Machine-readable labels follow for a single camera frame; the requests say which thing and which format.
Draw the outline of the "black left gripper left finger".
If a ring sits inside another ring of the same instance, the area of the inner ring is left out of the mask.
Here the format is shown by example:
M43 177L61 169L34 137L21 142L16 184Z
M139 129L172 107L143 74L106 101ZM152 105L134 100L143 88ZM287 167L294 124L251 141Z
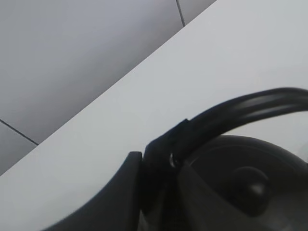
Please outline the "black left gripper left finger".
M47 231L136 231L139 222L141 152L130 152L122 166L91 200Z

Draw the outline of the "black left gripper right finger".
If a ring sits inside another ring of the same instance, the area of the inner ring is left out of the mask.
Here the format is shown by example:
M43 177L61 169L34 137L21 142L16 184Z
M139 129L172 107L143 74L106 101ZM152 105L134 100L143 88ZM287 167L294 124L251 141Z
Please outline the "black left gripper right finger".
M188 231L246 231L248 216L232 205L229 172L221 165L185 161L175 180L175 197Z

